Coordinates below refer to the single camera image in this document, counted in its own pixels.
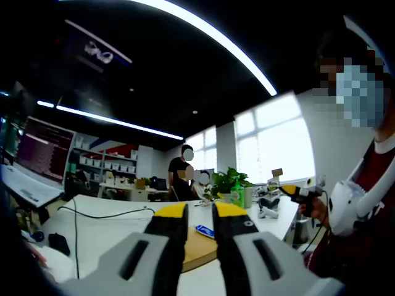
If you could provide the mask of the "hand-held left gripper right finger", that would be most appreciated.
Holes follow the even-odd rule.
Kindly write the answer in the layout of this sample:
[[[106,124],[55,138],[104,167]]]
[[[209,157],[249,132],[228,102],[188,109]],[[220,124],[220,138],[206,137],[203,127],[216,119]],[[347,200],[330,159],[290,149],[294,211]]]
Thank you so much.
[[[215,202],[212,217],[227,295],[341,295],[343,283],[309,271],[300,253],[258,231],[244,209]]]

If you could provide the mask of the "person's right hand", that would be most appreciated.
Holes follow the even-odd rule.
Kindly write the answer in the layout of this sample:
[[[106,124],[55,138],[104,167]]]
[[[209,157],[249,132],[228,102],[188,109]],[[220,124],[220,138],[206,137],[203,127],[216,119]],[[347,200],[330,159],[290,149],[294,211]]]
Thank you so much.
[[[305,204],[299,205],[299,213],[307,217],[315,218],[323,224],[328,221],[327,206],[318,197],[312,199],[312,209],[310,213],[308,213],[307,205]]]

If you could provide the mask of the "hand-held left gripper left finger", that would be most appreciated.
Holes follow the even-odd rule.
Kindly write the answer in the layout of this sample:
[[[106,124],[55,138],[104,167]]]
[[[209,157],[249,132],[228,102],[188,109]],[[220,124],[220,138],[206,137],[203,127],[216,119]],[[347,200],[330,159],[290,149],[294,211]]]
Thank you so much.
[[[60,288],[65,295],[176,295],[187,236],[187,203],[161,208],[144,232],[101,255],[95,271]]]

